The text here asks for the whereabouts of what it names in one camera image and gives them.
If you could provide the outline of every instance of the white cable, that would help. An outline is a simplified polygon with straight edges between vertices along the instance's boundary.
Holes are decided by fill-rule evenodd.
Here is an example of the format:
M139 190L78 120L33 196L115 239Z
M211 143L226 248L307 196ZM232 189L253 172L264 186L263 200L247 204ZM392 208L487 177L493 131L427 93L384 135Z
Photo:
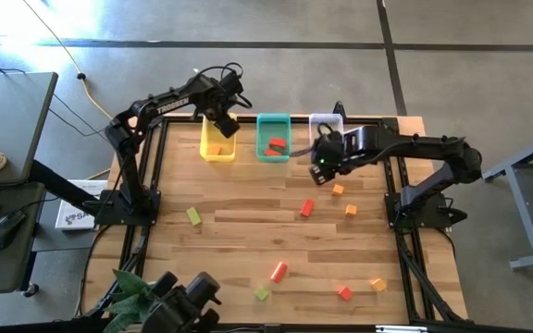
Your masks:
M36 11L34 10L34 8L32 8L32 6L30 6L30 4L26 1L26 0L22 0L24 2L24 4L26 4L26 6L28 6L28 8L32 11L32 13L34 13L34 15L36 16L36 18L38 18L38 20L40 20L42 22L42 24L53 34L53 36L55 36L56 40L59 42L59 44L61 44L61 46L63 47L63 49L65 50L65 52L67 53L67 55L69 56L69 58L71 58L71 61L73 62L73 65L75 66L75 69L77 69L78 71L78 80L81 81L81 85L83 86L83 90L85 91L85 94L88 96L88 98L90 99L90 101L92 102L92 104L94 104L105 116L107 116L109 119L112 119L112 117L106 112L106 110L104 110L94 99L93 97L90 95L90 91L88 90L88 86L87 84L85 83L85 74L83 74L81 72L81 69L80 69L80 66L78 65L78 62L75 61L75 58L73 57L73 55L71 55L71 52L67 49L67 47L63 44L63 42L61 42L61 39L56 35L56 33L51 29L51 27L48 26L48 24L46 24L46 22L44 22L44 20L38 15L38 13L36 13Z

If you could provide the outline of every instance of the red block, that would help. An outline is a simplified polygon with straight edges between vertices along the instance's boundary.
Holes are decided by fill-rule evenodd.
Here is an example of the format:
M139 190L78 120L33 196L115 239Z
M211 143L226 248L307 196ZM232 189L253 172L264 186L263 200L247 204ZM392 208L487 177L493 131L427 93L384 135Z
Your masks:
M281 153L269 148L265 150L265 155L266 156L281 156Z
M339 291L339 296L348 302L353 297L353 292L347 287L342 287Z
M287 265L285 265L285 263L283 262L279 262L277 264L277 268L275 268L275 271L270 276L270 279L279 283L281 279L283 278L283 276L285 275L285 272L287 272Z
M312 214L312 208L314 208L314 201L308 199L304 203L304 208L302 208L301 216L309 217Z
M287 142L281 138L270 138L268 146L272 148L285 149L285 147L287 146Z

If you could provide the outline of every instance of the gray desk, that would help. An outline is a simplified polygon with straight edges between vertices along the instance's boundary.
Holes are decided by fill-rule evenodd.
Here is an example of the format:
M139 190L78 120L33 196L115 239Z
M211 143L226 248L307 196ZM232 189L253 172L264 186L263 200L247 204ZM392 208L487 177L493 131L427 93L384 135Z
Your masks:
M42 200L44 185L24 184L0 191L0 217L24 204ZM28 207L26 220L8 248L0 250L0 292L11 292L20 288L29 265L34 226L41 206Z
M0 184L28 179L55 90L56 73L0 74Z

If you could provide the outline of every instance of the green block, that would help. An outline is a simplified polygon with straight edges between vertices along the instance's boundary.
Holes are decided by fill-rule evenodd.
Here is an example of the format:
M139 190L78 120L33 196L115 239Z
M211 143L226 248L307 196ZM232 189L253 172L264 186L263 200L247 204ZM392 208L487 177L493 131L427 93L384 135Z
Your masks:
M191 223L194 226L197 226L202 222L199 213L196 212L196 209L194 209L194 207L187 209L186 214L189 216L189 219L191 220Z
M264 288L259 288L254 291L254 295L256 295L256 297L258 297L260 301L264 301L265 298L268 297L268 290Z

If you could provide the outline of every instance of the concrete floor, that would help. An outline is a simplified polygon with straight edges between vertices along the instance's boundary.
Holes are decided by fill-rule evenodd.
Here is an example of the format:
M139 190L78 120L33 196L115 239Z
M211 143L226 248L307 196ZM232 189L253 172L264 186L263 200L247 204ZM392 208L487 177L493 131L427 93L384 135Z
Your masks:
M133 41L382 43L376 0L31 1L61 37ZM395 43L533 44L531 0L386 0ZM0 67L53 70L56 93L97 129L106 119L89 103L60 47L29 46L49 37L21 2L0 8ZM147 93L160 93L203 68L244 65L255 112L328 111L336 100L350 115L395 115L383 50L71 48L97 100L116 114ZM533 53L396 52L408 115L423 116L429 135L465 135L484 169L533 142ZM54 102L67 120L81 124ZM61 154L59 145L73 147ZM112 156L98 137L84 139L55 117L46 120L39 160L70 179L86 178ZM530 254L504 179L449 189L469 218L453 228L466 307L480 324L533 328L533 268L508 261ZM0 295L0 325L71 318L85 252L42 253L31 299Z

